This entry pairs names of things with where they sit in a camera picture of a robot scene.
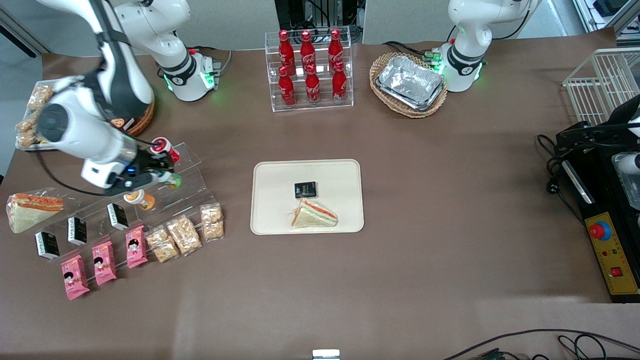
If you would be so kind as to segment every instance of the control panel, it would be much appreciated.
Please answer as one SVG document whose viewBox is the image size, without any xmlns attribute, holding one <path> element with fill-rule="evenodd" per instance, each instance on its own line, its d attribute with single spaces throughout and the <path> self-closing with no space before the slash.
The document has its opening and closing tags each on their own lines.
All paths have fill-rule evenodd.
<svg viewBox="0 0 640 360">
<path fill-rule="evenodd" d="M 600 263 L 600 269 L 611 295 L 638 294 L 638 286 L 609 213 L 602 213 L 585 221 L 589 237 Z"/>
</svg>

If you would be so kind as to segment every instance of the black machine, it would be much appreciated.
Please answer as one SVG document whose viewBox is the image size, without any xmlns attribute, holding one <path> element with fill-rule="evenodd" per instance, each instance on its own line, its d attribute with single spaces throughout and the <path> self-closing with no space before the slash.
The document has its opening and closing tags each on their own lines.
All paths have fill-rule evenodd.
<svg viewBox="0 0 640 360">
<path fill-rule="evenodd" d="M 560 178 L 568 183 L 613 302 L 640 302 L 640 145 L 630 131 L 640 130 L 639 106 L 640 95 L 603 124 L 561 131 L 547 163 L 547 191 L 559 193 Z"/>
</svg>

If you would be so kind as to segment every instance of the white wire rack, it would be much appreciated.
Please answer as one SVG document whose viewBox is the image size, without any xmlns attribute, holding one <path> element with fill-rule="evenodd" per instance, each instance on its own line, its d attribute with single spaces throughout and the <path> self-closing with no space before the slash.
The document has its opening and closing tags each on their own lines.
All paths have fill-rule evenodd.
<svg viewBox="0 0 640 360">
<path fill-rule="evenodd" d="M 640 47 L 594 51 L 564 81 L 579 121 L 595 126 L 640 94 Z"/>
</svg>

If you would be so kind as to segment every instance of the red bottle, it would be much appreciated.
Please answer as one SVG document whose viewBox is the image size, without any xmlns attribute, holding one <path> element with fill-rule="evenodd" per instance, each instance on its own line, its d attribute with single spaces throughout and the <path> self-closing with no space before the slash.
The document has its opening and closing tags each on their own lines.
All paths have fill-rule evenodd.
<svg viewBox="0 0 640 360">
<path fill-rule="evenodd" d="M 318 106 L 320 104 L 320 79 L 316 75 L 316 65 L 308 68 L 309 73 L 305 84 L 307 86 L 307 100 L 310 106 Z"/>
<path fill-rule="evenodd" d="M 293 81 L 287 73 L 287 67 L 281 66 L 280 80 L 278 80 L 278 86 L 280 86 L 280 95 L 282 95 L 282 102 L 284 107 L 289 109 L 296 105 L 296 94 L 293 92 Z"/>
<path fill-rule="evenodd" d="M 302 31 L 302 46 L 300 47 L 300 56 L 302 57 L 302 68 L 305 70 L 305 74 L 310 74 L 310 70 L 313 69 L 313 73 L 316 73 L 316 50 L 311 44 L 311 33 L 309 30 Z"/>
<path fill-rule="evenodd" d="M 347 76 L 344 74 L 344 63 L 340 61 L 334 65 L 333 74 L 333 102 L 344 104 L 347 99 Z"/>
<path fill-rule="evenodd" d="M 340 30 L 331 30 L 331 43 L 329 44 L 329 72 L 333 74 L 336 63 L 342 62 L 342 43 L 340 42 Z"/>
<path fill-rule="evenodd" d="M 280 61 L 287 68 L 287 75 L 294 76 L 296 74 L 296 61 L 293 58 L 293 47 L 289 43 L 289 35 L 287 30 L 280 30 Z"/>
</svg>

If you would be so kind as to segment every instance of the acrylic display rack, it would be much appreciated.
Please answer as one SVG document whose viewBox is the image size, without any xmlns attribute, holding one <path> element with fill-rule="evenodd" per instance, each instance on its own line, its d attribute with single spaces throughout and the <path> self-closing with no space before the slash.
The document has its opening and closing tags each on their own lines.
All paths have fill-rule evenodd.
<svg viewBox="0 0 640 360">
<path fill-rule="evenodd" d="M 50 262 L 58 265 L 58 267 L 62 262 L 76 255 L 81 255 L 87 280 L 90 284 L 95 282 L 92 247 L 111 240 L 116 271 L 125 268 L 127 264 L 125 233 L 136 226 L 144 224 L 146 232 L 155 226 L 164 224 L 170 219 L 184 214 L 196 225 L 200 239 L 204 240 L 200 220 L 200 205 L 214 202 L 215 200 L 213 194 L 207 189 L 197 166 L 201 162 L 200 158 L 185 143 L 175 146 L 174 149 L 180 153 L 180 160 L 175 164 L 175 173 L 182 177 L 182 184 L 174 190 L 162 184 L 145 189 L 145 192 L 156 198 L 156 203 L 152 209 L 145 211 L 137 205 L 129 204 L 124 201 L 122 195 L 98 198 L 96 200 L 96 197 L 90 195 L 73 193 L 63 196 L 63 211 L 45 221 L 44 224 L 41 223 L 39 226 L 28 230 L 26 234 L 30 235 L 32 239 L 34 234 L 40 231 L 46 231 L 56 236 L 60 257 L 50 260 Z M 124 208 L 129 223 L 127 230 L 121 231 L 111 226 L 106 209 L 107 205 L 111 203 L 118 204 Z M 67 218 L 69 217 L 79 217 L 86 222 L 86 245 L 77 246 L 67 241 Z M 147 249 L 147 256 L 150 261 L 155 260 L 155 256 L 152 253 L 150 249 Z"/>
<path fill-rule="evenodd" d="M 347 76 L 347 97 L 344 104 L 333 102 L 333 74 L 329 73 L 329 44 L 331 43 L 331 30 L 340 29 L 342 43 L 342 61 L 344 62 L 344 74 Z M 311 31 L 311 41 L 316 49 L 316 71 L 320 79 L 320 103 L 311 106 L 307 102 L 307 88 L 305 86 L 305 75 L 300 59 L 300 46 L 302 44 L 302 30 L 290 30 L 289 41 L 293 46 L 294 59 L 296 62 L 296 75 L 291 77 L 293 89 L 296 94 L 296 105 L 287 109 L 284 107 L 278 80 L 280 74 L 278 69 L 282 66 L 280 62 L 280 39 L 278 32 L 265 33 L 264 52 L 267 58 L 267 77 L 269 79 L 269 90 L 271 92 L 271 108 L 276 111 L 304 110 L 318 108 L 334 108 L 342 106 L 353 106 L 353 59 L 351 57 L 351 33 L 348 26 L 337 26 L 332 28 L 309 29 Z"/>
</svg>

